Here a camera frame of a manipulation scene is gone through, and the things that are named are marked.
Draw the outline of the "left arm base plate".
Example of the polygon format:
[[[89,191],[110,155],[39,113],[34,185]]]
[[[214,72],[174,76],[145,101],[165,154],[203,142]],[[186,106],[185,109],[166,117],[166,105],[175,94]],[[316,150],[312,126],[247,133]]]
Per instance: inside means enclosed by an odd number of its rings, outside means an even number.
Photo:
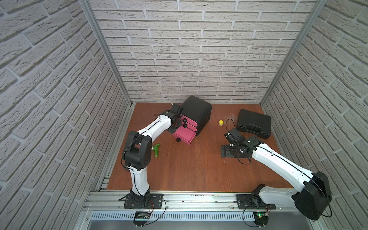
[[[163,205],[163,194],[147,193],[144,196],[130,192],[125,199],[125,209],[161,209]]]

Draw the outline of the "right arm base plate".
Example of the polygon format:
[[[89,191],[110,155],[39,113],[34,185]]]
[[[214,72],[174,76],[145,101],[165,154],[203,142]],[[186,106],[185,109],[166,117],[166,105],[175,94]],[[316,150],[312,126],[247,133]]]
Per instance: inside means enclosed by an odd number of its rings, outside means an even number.
[[[266,204],[262,201],[259,195],[252,194],[237,194],[236,200],[238,209],[260,209],[260,210],[274,210],[275,204]]]

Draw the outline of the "black pink drawer cabinet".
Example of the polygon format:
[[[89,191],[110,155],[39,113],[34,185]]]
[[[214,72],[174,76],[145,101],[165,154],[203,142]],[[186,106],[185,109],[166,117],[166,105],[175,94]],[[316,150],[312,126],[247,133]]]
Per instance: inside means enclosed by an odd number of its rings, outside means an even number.
[[[177,142],[191,144],[210,120],[212,105],[193,95],[181,105],[181,126],[173,133]]]

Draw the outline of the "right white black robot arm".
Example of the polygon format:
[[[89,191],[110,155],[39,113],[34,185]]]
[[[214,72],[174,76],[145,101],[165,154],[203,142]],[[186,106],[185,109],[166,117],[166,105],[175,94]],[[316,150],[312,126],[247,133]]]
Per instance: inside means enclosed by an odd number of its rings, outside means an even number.
[[[328,176],[321,171],[312,172],[283,157],[257,137],[246,139],[235,137],[230,132],[225,138],[229,142],[221,150],[249,161],[256,160],[283,177],[291,189],[259,185],[250,195],[249,207],[254,209],[268,205],[279,205],[297,209],[311,220],[318,220],[325,209],[329,209],[332,193]]]

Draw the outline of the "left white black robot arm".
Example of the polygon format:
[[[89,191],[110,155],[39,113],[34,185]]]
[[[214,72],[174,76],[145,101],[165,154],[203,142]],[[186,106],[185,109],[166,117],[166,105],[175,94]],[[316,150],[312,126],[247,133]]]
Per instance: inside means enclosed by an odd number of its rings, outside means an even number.
[[[122,160],[125,161],[125,167],[130,171],[132,193],[135,196],[144,198],[149,195],[147,166],[151,160],[152,143],[164,131],[176,131],[181,124],[182,110],[180,107],[176,112],[174,110],[162,112],[145,128],[128,133]]]

